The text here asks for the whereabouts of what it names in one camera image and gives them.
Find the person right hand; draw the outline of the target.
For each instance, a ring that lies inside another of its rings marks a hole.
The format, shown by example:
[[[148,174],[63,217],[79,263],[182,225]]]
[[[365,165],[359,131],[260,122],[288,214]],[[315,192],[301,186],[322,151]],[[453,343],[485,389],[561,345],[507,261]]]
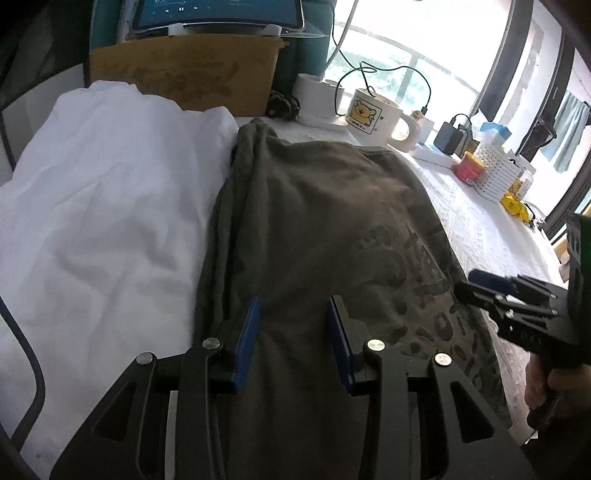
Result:
[[[531,354],[526,367],[525,403],[530,412],[540,409],[551,392],[559,394],[556,405],[558,416],[567,416],[577,409],[578,377],[580,369],[552,369],[544,372],[539,356]]]

